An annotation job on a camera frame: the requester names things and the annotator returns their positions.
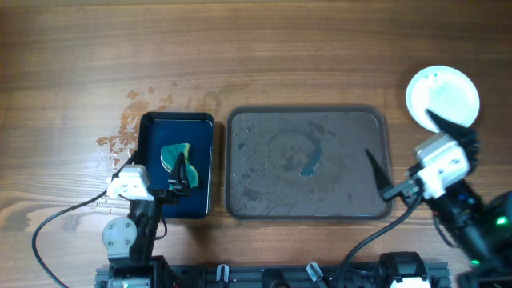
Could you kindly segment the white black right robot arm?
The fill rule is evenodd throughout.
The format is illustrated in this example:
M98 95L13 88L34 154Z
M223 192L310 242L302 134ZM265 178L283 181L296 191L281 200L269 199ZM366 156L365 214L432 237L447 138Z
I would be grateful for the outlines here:
M461 287L509 287L511 193L484 203L466 181L478 165L476 131L432 110L426 113L438 132L415 148L417 162L405 181L392 184L374 156L367 155L378 192L386 202L399 197L408 206L428 205L445 229L445 243L459 248L471 262L471 270L457 278Z

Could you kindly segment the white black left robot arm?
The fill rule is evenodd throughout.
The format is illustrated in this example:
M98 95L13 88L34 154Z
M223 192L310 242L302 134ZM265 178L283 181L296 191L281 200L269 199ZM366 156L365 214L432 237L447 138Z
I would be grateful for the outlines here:
M129 200L130 209L125 217L107 223L102 242L107 250L109 268L98 270L95 286L100 288L179 287L179 276L170 268L163 256L154 256L158 224L162 220L165 204L175 204L190 193L186 173L186 159L179 153L164 190L149 188L149 175L143 165L136 165L135 154L111 179L106 194Z

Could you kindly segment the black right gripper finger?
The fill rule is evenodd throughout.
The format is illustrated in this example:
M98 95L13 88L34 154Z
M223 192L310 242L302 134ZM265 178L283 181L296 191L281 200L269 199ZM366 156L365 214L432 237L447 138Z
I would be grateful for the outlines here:
M372 171L374 173L374 180L379 191L388 190L392 187L390 178L384 169L379 165L373 154L365 149L366 156L370 161Z
M469 164L478 163L479 140L474 129L444 119L432 110L426 110L426 113L441 132L451 136L460 145Z

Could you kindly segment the green yellow sponge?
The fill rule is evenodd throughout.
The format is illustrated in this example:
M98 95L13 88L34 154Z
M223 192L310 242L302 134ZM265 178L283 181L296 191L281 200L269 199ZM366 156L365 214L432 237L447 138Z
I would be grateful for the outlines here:
M170 173L178 159L180 153L184 154L185 168L190 187L195 188L199 183L199 176L197 170L190 164L188 156L190 152L189 143L179 143L161 148L161 162L164 168Z

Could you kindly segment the white plate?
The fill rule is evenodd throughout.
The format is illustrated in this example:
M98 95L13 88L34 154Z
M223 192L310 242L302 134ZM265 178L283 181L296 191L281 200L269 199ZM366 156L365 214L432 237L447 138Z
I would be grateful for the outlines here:
M422 128L439 132L428 110L464 127L471 126L480 111L480 98L473 82L461 71L448 66L420 70L406 88L406 108Z

